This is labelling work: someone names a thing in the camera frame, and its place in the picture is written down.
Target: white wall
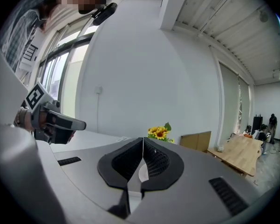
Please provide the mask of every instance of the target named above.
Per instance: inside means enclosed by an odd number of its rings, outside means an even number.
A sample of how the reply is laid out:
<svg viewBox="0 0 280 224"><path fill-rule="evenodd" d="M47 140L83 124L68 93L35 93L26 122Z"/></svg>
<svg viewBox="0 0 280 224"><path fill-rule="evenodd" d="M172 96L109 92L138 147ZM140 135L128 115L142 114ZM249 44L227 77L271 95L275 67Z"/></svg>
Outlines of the white wall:
<svg viewBox="0 0 280 224"><path fill-rule="evenodd" d="M82 64L76 117L96 131L140 137L151 126L172 126L171 138L211 131L219 123L219 85L208 45L157 29L161 0L123 0L91 40Z"/></svg>
<svg viewBox="0 0 280 224"><path fill-rule="evenodd" d="M255 86L255 112L261 114L263 124L269 124L269 118L274 113L278 119L275 138L280 139L280 82Z"/></svg>

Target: concrete floor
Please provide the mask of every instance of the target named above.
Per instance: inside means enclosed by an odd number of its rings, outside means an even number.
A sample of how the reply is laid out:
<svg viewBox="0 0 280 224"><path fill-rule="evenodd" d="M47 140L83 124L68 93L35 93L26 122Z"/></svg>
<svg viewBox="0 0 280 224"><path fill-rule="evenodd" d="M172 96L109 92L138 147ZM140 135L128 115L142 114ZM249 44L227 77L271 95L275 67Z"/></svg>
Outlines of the concrete floor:
<svg viewBox="0 0 280 224"><path fill-rule="evenodd" d="M246 177L261 195L280 184L280 142L267 143L266 152L257 160L256 175Z"/></svg>

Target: robotic hand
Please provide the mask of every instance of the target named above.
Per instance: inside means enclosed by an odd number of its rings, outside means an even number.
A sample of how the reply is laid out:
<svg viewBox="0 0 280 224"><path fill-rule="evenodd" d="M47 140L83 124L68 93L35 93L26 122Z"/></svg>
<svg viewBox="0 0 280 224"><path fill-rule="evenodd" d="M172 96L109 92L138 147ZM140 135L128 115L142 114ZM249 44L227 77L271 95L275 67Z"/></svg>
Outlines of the robotic hand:
<svg viewBox="0 0 280 224"><path fill-rule="evenodd" d="M35 128L34 137L48 143L67 144L76 130L84 130L86 123L61 114L60 102L37 82L25 98L31 112L31 124Z"/></svg>

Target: person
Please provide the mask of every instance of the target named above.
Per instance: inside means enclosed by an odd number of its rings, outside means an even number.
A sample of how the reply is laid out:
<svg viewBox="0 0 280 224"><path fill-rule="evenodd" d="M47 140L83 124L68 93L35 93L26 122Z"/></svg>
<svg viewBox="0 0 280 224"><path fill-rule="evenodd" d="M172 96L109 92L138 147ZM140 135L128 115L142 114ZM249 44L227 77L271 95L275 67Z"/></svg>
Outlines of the person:
<svg viewBox="0 0 280 224"><path fill-rule="evenodd" d="M277 118L275 117L274 114L272 114L270 119L269 119L269 132L271 134L270 142L272 144L274 144L274 135L275 135L275 132L276 132L277 124L278 124Z"/></svg>
<svg viewBox="0 0 280 224"><path fill-rule="evenodd" d="M261 126L261 130L259 132L259 137L258 137L258 140L261 140L263 141L263 144L262 144L262 155L266 155L267 152L265 151L266 149L266 140L267 140L267 137L266 137L266 134L265 134L265 130L267 129L267 125L262 125Z"/></svg>
<svg viewBox="0 0 280 224"><path fill-rule="evenodd" d="M103 4L106 0L21 0L0 31L0 49L5 60L16 73L36 29L45 29L46 21L58 5L75 7L81 14L86 14ZM45 120L46 114L42 113L40 127ZM24 107L19 109L15 125L34 131L30 111Z"/></svg>

